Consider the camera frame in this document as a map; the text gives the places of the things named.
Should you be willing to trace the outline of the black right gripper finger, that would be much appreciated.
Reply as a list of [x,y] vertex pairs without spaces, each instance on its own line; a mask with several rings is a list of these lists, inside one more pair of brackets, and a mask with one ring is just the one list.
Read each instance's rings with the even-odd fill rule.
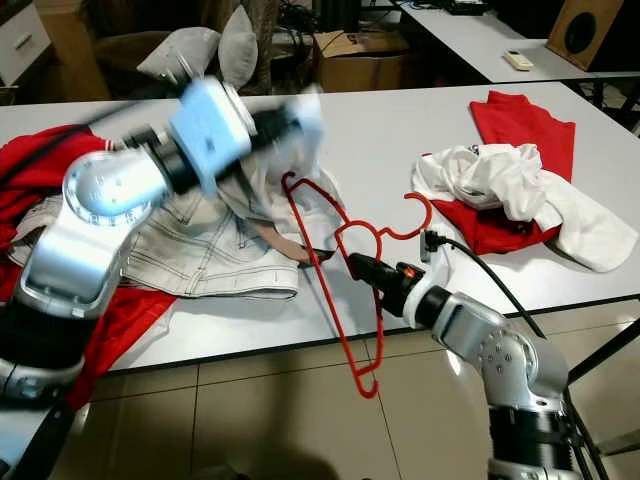
[[349,273],[358,282],[397,283],[402,278],[401,271],[365,253],[349,253]]
[[389,294],[396,288],[396,269],[383,261],[348,261],[347,264],[353,279],[371,285],[375,291]]

